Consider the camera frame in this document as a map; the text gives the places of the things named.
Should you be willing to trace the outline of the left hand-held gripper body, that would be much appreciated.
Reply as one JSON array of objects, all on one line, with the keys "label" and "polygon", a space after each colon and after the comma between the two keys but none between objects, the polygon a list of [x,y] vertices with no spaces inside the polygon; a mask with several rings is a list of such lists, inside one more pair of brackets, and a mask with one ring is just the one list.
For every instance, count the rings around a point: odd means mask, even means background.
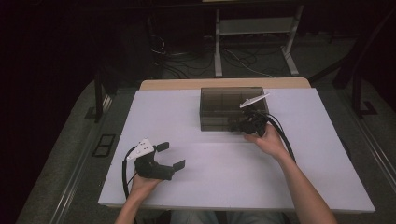
[{"label": "left hand-held gripper body", "polygon": [[134,169],[141,177],[171,180],[175,173],[173,166],[160,165],[156,162],[154,160],[156,153],[154,145],[144,138],[127,152],[125,163],[134,160]]}]

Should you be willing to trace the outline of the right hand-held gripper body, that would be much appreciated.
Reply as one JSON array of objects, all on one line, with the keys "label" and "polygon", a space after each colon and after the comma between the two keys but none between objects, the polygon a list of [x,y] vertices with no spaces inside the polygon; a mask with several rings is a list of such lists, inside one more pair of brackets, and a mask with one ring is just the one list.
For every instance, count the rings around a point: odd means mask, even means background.
[{"label": "right hand-held gripper body", "polygon": [[257,134],[262,137],[265,134],[265,126],[269,118],[265,112],[258,110],[254,104],[259,101],[264,101],[268,93],[246,99],[246,101],[239,105],[243,115],[246,117],[239,123],[239,128],[246,134]]}]

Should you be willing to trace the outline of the smoky acrylic compartment drawer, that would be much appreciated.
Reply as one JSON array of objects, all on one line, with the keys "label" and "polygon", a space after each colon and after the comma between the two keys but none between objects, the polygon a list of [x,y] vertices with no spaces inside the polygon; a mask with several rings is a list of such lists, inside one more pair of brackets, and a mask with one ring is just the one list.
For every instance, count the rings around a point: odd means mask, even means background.
[{"label": "smoky acrylic compartment drawer", "polygon": [[200,118],[244,117],[239,105],[262,94],[260,87],[201,88]]}]

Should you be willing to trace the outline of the smoky acrylic drawer box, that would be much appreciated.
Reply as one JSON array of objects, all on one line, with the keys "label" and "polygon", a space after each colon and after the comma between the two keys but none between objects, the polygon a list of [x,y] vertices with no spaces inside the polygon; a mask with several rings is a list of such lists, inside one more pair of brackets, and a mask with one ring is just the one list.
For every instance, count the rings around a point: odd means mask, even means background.
[{"label": "smoky acrylic drawer box", "polygon": [[269,112],[264,94],[260,87],[201,88],[201,130],[263,134]]}]

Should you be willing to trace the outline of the person's left hand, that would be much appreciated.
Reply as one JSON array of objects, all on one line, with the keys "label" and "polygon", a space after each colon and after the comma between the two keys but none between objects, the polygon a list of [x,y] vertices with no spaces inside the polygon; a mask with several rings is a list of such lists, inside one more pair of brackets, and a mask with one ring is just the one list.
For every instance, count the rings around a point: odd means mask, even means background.
[{"label": "person's left hand", "polygon": [[145,178],[135,173],[129,199],[143,202],[161,182],[161,179]]}]

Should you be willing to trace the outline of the person's right hand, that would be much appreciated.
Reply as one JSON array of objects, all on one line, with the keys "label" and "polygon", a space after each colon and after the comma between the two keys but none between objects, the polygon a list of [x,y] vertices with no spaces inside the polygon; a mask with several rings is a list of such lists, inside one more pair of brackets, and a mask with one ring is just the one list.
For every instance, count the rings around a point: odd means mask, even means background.
[{"label": "person's right hand", "polygon": [[254,143],[261,151],[272,156],[277,161],[290,158],[290,154],[285,149],[280,135],[271,124],[265,126],[265,133],[263,136],[245,134],[244,138],[250,143]]}]

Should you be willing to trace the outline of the black stand leg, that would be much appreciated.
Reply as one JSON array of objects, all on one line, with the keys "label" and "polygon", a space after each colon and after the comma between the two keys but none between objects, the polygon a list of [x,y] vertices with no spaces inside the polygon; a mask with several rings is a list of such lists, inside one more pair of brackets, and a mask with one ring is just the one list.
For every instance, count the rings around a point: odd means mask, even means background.
[{"label": "black stand leg", "polygon": [[98,123],[111,105],[118,88],[114,77],[103,67],[95,73],[93,87],[95,106],[89,108],[85,118],[94,119]]}]

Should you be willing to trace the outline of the grey metal stand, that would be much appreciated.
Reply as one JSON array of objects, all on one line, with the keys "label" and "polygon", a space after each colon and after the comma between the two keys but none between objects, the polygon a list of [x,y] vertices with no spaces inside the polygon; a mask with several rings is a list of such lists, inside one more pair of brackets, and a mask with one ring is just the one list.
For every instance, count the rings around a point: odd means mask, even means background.
[{"label": "grey metal stand", "polygon": [[290,54],[294,38],[304,11],[303,6],[297,6],[292,17],[259,18],[259,19],[230,19],[220,17],[220,10],[216,10],[215,24],[215,53],[214,67],[215,77],[222,77],[220,37],[222,35],[248,35],[248,34],[287,34],[288,41],[282,46],[283,58],[293,77],[299,75],[299,71]]}]

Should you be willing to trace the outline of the black floor outlet frame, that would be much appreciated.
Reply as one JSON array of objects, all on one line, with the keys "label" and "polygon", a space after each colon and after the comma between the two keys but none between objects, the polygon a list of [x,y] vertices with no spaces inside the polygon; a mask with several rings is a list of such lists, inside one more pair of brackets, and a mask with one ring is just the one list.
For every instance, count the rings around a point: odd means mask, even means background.
[{"label": "black floor outlet frame", "polygon": [[102,134],[92,156],[95,158],[106,158],[109,156],[111,148],[114,144],[115,134]]}]

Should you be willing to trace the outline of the metal floor rail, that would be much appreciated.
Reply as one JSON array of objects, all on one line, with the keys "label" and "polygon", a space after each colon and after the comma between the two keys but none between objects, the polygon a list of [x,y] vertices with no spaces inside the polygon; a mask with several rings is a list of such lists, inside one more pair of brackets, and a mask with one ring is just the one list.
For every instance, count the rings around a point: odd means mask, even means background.
[{"label": "metal floor rail", "polygon": [[376,91],[362,95],[360,113],[352,108],[352,97],[347,91],[339,91],[338,94],[377,165],[396,192],[396,112]]},{"label": "metal floor rail", "polygon": [[101,118],[103,105],[107,96],[82,93],[54,146],[53,157],[49,160],[54,165],[53,171],[59,180],[60,196],[55,201],[49,224],[62,224],[74,200],[82,178],[83,168],[91,152],[100,127],[97,116]]}]

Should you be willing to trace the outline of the black angled stand frame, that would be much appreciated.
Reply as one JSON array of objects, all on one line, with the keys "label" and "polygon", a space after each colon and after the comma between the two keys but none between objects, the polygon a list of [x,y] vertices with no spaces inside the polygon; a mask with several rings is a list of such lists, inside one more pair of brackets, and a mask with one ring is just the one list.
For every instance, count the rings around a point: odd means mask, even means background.
[{"label": "black angled stand frame", "polygon": [[352,81],[351,106],[361,118],[375,114],[369,103],[361,108],[362,81],[371,83],[396,113],[396,2],[376,13],[376,21],[358,37],[351,51],[342,59],[308,79],[310,84],[339,69],[332,81],[344,89]]}]

